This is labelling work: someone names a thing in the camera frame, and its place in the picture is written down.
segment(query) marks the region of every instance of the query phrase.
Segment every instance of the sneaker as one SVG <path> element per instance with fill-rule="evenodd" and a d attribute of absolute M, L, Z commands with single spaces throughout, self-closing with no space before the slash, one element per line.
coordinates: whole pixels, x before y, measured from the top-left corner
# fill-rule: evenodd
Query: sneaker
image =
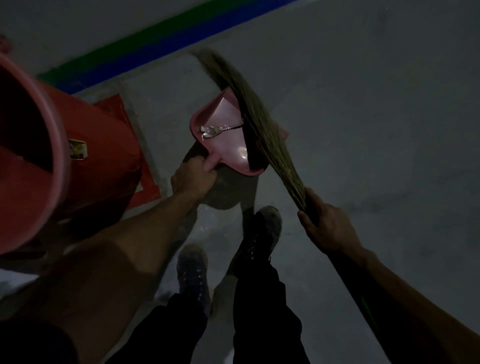
<path fill-rule="evenodd" d="M 280 212 L 273 206 L 261 208 L 250 221 L 228 273 L 238 277 L 252 264 L 269 264 L 281 232 Z"/>
<path fill-rule="evenodd" d="M 177 277 L 180 293 L 194 298 L 207 316 L 212 305 L 207 284 L 208 258 L 196 244 L 187 244 L 180 251 L 177 262 Z"/>

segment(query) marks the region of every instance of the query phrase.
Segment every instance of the blue stripe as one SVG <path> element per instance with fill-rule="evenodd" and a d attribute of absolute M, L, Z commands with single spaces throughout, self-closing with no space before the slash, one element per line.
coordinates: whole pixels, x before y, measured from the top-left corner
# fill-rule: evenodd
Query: blue stripe
<path fill-rule="evenodd" d="M 86 73 L 77 75 L 75 79 L 59 83 L 56 87 L 67 94 L 75 94 L 295 1 L 297 0 L 259 0 L 244 5 L 112 62 L 99 65 Z"/>

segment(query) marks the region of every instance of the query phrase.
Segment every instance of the red bucket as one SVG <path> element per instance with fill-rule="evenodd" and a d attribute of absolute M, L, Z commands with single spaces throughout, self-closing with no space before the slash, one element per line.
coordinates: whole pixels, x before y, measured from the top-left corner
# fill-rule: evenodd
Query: red bucket
<path fill-rule="evenodd" d="M 64 218 L 125 196 L 141 152 L 120 120 L 43 84 L 0 54 L 0 254 Z"/>

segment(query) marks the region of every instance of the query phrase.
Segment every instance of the dustpan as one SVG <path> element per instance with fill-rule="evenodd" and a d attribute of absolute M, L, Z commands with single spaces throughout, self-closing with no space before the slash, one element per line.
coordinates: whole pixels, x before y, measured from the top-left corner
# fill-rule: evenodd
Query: dustpan
<path fill-rule="evenodd" d="M 223 163 L 246 176 L 258 176 L 268 167 L 268 163 L 265 161 L 256 168 L 251 168 L 243 128 L 228 130 L 208 139 L 202 137 L 200 130 L 202 126 L 239 125 L 243 125 L 240 107 L 230 87 L 193 114 L 190 119 L 190 131 L 209 153 L 204 164 L 206 171 Z M 283 139 L 288 137 L 288 132 L 280 127 L 279 132 Z"/>

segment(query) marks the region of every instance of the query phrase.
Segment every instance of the painted stripe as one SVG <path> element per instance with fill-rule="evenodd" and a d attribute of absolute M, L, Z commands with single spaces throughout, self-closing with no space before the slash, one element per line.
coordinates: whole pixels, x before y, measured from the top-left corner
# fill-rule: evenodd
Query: painted stripe
<path fill-rule="evenodd" d="M 111 45 L 39 75 L 38 78 L 66 93 L 74 94 L 296 0 L 228 1 L 240 6 L 236 8 L 230 6 L 228 11 L 224 13 L 221 13 L 220 8 L 217 8 L 215 16 L 210 19 L 206 19 L 205 17 L 190 18 L 189 23 L 182 23 L 183 25 L 190 25 L 190 27 L 186 29 L 178 30 L 181 28 L 178 24 L 173 27 L 173 23 L 170 23 L 170 28 L 162 28 L 162 33 L 158 31 L 155 34 L 153 34 L 154 32 L 144 33 L 164 22 L 154 25 L 151 28 L 121 39 Z M 204 5 L 208 4 L 212 6 L 212 3 L 216 5 L 224 4 L 224 0 L 210 1 Z M 194 12 L 195 9 L 189 11 L 191 12 L 191 16 L 195 14 L 198 15 L 198 13 Z M 134 48 L 132 39 L 134 39 L 134 44 L 140 44 L 141 46 Z M 124 48 L 120 47 L 119 44 L 122 44 L 122 42 L 126 42 L 125 44 L 129 46 Z M 125 52 L 120 54 L 120 50 L 127 50 L 127 52 L 126 54 Z"/>

